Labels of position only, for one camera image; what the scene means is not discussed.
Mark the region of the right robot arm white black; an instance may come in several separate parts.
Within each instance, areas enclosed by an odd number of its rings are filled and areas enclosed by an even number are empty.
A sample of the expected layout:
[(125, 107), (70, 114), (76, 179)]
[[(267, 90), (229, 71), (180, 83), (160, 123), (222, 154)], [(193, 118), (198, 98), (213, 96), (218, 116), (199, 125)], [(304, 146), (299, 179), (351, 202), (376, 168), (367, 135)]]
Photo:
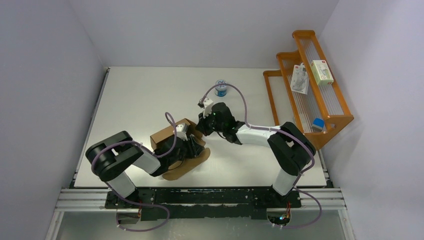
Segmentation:
[(272, 127), (249, 125), (236, 120), (223, 102), (205, 99), (198, 106), (202, 113), (198, 115), (196, 130), (204, 136), (218, 133), (232, 144), (257, 145), (272, 150), (280, 171), (271, 186), (273, 191), (269, 199), (275, 207), (287, 203), (300, 176), (315, 165), (316, 149), (296, 125), (289, 121)]

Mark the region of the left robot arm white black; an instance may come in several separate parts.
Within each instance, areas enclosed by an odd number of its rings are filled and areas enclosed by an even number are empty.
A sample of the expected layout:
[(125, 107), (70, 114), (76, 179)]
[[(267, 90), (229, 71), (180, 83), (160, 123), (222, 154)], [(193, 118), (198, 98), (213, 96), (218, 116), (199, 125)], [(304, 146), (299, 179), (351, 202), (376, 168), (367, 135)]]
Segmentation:
[(170, 172), (178, 179), (210, 156), (202, 136), (185, 130), (167, 135), (157, 132), (151, 136), (151, 143), (152, 151), (123, 130), (95, 143), (85, 152), (91, 171), (111, 187), (126, 208), (134, 207), (140, 200), (137, 187), (125, 172), (130, 166), (152, 177)]

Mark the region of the brown cardboard box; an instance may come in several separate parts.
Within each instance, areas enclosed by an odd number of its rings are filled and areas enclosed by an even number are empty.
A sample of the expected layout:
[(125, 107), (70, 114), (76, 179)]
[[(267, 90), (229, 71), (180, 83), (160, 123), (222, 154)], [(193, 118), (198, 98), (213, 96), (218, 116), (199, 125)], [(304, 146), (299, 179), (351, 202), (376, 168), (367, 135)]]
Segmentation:
[(159, 156), (171, 151), (158, 159), (160, 167), (151, 176), (161, 176), (167, 181), (178, 180), (209, 159), (211, 150), (206, 147), (203, 134), (196, 130), (196, 126), (193, 121), (183, 118), (176, 122), (176, 128), (180, 130), (177, 137), (172, 126), (150, 136), (154, 154)]

